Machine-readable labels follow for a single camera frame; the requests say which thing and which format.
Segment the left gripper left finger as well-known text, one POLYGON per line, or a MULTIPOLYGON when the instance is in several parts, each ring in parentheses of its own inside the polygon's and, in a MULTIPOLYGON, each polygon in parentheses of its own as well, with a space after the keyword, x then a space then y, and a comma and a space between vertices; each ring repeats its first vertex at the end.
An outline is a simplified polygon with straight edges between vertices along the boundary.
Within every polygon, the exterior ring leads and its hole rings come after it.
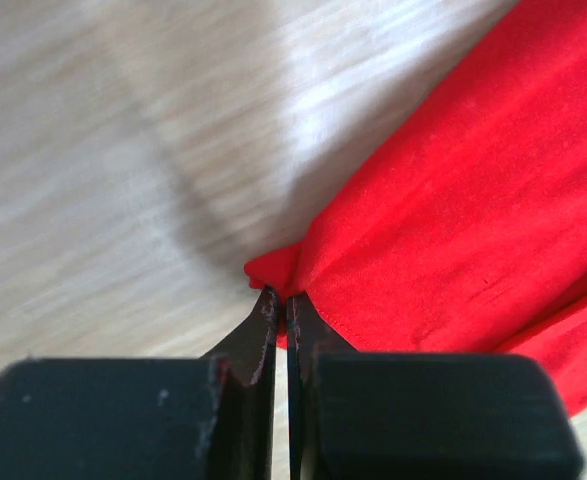
POLYGON ((0 372, 0 479, 266 479, 278 298, 198 358, 30 358, 0 372))

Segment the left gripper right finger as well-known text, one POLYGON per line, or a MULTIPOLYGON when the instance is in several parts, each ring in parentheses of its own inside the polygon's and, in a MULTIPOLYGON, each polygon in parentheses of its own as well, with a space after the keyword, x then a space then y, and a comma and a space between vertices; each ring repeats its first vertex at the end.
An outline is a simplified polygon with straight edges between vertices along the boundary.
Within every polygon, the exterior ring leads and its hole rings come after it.
POLYGON ((366 353, 286 305, 294 479, 577 479, 553 383, 517 355, 366 353))

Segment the red t shirt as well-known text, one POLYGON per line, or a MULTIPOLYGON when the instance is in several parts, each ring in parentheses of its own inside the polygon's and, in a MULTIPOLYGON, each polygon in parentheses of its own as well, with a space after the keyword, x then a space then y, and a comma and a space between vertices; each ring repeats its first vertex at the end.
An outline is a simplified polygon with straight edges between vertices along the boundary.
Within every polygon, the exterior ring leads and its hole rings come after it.
POLYGON ((357 349, 527 356, 587 408, 587 1, 518 3, 245 271, 357 349))

